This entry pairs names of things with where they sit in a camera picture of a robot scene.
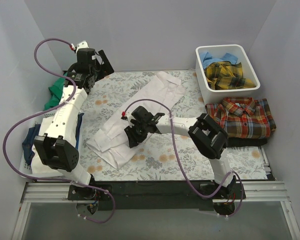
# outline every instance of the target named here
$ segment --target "folded clothes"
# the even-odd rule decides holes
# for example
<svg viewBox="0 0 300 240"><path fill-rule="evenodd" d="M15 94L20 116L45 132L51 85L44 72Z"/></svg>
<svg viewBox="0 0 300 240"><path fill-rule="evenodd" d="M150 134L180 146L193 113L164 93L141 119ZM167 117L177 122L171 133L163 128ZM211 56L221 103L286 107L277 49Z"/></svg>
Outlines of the folded clothes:
<svg viewBox="0 0 300 240"><path fill-rule="evenodd" d="M268 143L266 138L254 139L254 138L239 138L239 137L229 137L228 147L261 147Z"/></svg>
<svg viewBox="0 0 300 240"><path fill-rule="evenodd" d="M264 139L276 130L267 99L226 97L221 104L209 103L206 111L229 138Z"/></svg>
<svg viewBox="0 0 300 240"><path fill-rule="evenodd" d="M204 71L208 85L213 90L249 89L256 85L244 78L242 64L219 61L210 64Z"/></svg>
<svg viewBox="0 0 300 240"><path fill-rule="evenodd" d="M83 115L84 115L84 113L78 114L77 125L75 128L75 140L76 140L75 148L77 150L79 147L79 136L80 136L80 129L81 129L81 125L82 125ZM45 132L47 131L48 127L50 126L53 118L54 118L53 116L50 116L50 117L46 117L46 118L42 119L41 127L40 127L40 130L38 133L39 136L42 136L43 134L45 134ZM59 173L57 170L52 169L49 166L44 165L41 162L41 159L40 159L38 152L34 145L32 146L32 151L34 152L34 157L31 162L31 169L32 169L33 174Z"/></svg>
<svg viewBox="0 0 300 240"><path fill-rule="evenodd" d="M136 100L152 99L172 108L184 94L185 88L181 86L180 79L163 71L157 72L146 86L125 102L86 142L87 146L114 168L122 167L151 136L148 134L148 138L142 144L129 148L128 138L124 131L129 124L121 119L122 112L126 110L127 106ZM137 102L128 111L132 112L138 106L145 107L154 115L158 112L168 113L164 107L152 101Z"/></svg>
<svg viewBox="0 0 300 240"><path fill-rule="evenodd" d="M51 93L50 100L44 105L44 110L51 109L60 103L62 92L64 89L65 79L60 77L55 83L49 87Z"/></svg>
<svg viewBox="0 0 300 240"><path fill-rule="evenodd" d="M212 57L212 55L204 51L199 54L200 60L202 62L202 67L205 70L210 64L213 64L215 62L230 62L231 64L236 64L238 61L238 58L231 54L231 53L226 53L222 58L216 58Z"/></svg>
<svg viewBox="0 0 300 240"><path fill-rule="evenodd" d="M39 130L40 124L35 124L34 127L29 128L28 134L22 143L23 157L28 165L31 164L32 158L35 156L35 153L32 151L32 146L34 145L35 137L38 135Z"/></svg>

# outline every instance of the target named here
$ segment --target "black cloth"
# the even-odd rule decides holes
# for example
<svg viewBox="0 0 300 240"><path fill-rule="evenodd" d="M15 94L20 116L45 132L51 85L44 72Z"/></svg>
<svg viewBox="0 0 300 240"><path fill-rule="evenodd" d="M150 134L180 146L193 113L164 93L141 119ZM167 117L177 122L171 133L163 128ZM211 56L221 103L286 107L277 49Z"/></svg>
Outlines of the black cloth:
<svg viewBox="0 0 300 240"><path fill-rule="evenodd" d="M228 147L260 147L267 144L268 140L266 138L254 139L254 138L239 138L239 137L229 137Z"/></svg>

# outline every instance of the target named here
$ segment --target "red plaid shirt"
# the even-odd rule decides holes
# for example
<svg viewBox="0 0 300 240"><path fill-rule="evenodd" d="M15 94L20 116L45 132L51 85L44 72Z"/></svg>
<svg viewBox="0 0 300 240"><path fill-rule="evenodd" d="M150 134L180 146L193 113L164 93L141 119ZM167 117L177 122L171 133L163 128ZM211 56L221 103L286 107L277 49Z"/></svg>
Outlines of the red plaid shirt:
<svg viewBox="0 0 300 240"><path fill-rule="evenodd" d="M227 133L229 138L263 139L276 130L267 99L226 97L222 104L205 105L207 113Z"/></svg>

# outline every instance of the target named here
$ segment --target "shirt collar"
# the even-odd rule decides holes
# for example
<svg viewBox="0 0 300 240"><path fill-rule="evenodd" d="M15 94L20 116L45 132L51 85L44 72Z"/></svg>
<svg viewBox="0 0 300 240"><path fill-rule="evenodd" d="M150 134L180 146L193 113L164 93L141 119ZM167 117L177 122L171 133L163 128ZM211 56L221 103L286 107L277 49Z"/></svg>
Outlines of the shirt collar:
<svg viewBox="0 0 300 240"><path fill-rule="evenodd" d="M246 104L245 108L236 105ZM229 113L237 115L238 117L242 116L246 112L249 116L252 116L256 111L256 104L252 97L226 97L222 101L222 105Z"/></svg>

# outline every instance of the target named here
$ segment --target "stack of clothes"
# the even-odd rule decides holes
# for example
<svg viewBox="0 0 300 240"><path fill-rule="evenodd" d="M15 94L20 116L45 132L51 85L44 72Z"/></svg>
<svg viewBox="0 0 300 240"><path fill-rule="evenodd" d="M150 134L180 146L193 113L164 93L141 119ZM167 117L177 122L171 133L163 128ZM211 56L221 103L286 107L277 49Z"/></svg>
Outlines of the stack of clothes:
<svg viewBox="0 0 300 240"><path fill-rule="evenodd" d="M276 130L267 99L226 97L205 105L207 113L229 136L229 147L262 146Z"/></svg>
<svg viewBox="0 0 300 240"><path fill-rule="evenodd" d="M241 62L226 53L222 58L213 58L209 52L200 53L208 85L213 90L233 90L255 88L251 79L244 78Z"/></svg>

